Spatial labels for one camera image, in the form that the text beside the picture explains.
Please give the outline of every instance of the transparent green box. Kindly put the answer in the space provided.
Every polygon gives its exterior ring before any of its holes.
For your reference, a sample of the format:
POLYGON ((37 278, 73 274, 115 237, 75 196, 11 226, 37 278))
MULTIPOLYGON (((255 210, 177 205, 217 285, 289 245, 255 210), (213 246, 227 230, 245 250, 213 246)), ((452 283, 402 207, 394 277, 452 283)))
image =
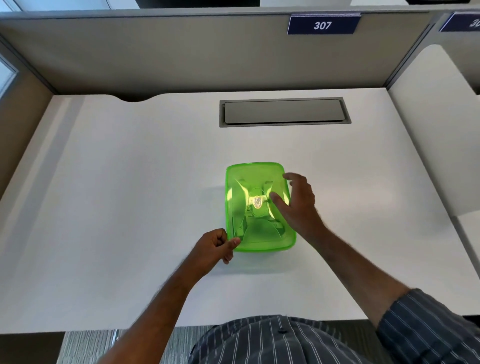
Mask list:
POLYGON ((272 252, 290 249, 296 232, 270 199, 276 192, 288 204, 290 192, 281 164, 272 162, 234 164, 225 176, 227 236, 239 237, 240 252, 272 252))

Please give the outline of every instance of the number sign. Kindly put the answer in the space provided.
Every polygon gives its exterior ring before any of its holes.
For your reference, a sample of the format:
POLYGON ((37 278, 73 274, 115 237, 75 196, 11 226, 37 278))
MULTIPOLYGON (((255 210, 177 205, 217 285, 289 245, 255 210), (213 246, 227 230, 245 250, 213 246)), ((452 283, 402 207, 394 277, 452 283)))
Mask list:
POLYGON ((287 34, 353 34, 361 15, 345 14, 293 14, 287 34))
POLYGON ((455 12, 440 28, 441 32, 480 31, 480 12, 455 12))

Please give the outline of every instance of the hand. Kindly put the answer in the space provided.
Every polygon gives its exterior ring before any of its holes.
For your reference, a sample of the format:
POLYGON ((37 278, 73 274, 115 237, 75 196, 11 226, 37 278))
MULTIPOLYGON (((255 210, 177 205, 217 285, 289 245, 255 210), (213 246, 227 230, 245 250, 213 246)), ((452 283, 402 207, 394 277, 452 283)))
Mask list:
POLYGON ((210 272, 220 259, 228 264, 233 250, 240 244, 240 238, 227 241, 224 229, 215 229, 202 235, 192 251, 185 258, 179 270, 186 274, 193 285, 210 272))
POLYGON ((275 192, 270 198, 287 223, 306 241, 313 243, 318 232, 326 229, 322 219, 315 209, 315 195, 307 179, 296 173, 285 173, 283 178, 291 180, 292 196, 290 205, 287 205, 275 192))

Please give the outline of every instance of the person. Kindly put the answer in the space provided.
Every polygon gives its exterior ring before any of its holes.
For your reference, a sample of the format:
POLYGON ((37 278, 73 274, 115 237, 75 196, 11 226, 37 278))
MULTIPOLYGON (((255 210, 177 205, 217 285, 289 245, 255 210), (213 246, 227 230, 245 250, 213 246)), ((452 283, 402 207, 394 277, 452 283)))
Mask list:
MULTIPOLYGON (((289 205, 270 194, 288 224, 324 258, 377 329, 398 362, 480 363, 480 330, 421 290, 411 289, 376 267, 331 232, 315 208, 307 179, 291 180, 289 205)), ((196 282, 222 259, 233 258, 239 238, 223 229, 205 233, 132 327, 100 364, 158 364, 196 282)), ((367 364, 360 354, 323 330, 321 322, 282 315, 234 320, 211 328, 194 346, 190 364, 367 364)))

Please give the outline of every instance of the dark gray pinstripe shirt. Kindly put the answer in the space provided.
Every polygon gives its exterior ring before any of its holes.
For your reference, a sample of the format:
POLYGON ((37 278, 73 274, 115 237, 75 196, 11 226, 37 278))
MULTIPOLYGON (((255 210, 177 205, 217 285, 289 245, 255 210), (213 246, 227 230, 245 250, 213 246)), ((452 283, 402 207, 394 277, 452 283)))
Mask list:
MULTIPOLYGON (((480 329, 420 290, 399 298, 377 335, 401 363, 480 363, 480 329)), ((320 321, 256 316, 210 329, 189 364, 369 364, 320 321)))

